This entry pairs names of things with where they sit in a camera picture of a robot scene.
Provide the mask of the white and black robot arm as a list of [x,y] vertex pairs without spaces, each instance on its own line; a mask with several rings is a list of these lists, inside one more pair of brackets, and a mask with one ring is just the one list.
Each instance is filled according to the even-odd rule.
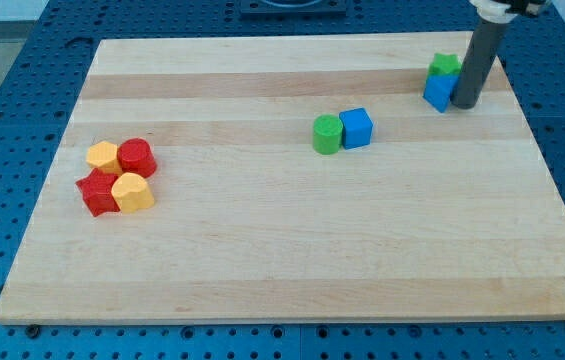
[[507,24],[516,16],[538,17],[551,3],[551,0],[469,0],[481,19]]

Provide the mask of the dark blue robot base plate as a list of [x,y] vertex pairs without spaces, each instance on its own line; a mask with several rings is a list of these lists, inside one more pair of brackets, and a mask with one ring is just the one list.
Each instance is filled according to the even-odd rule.
[[345,15],[348,0],[239,0],[242,18]]

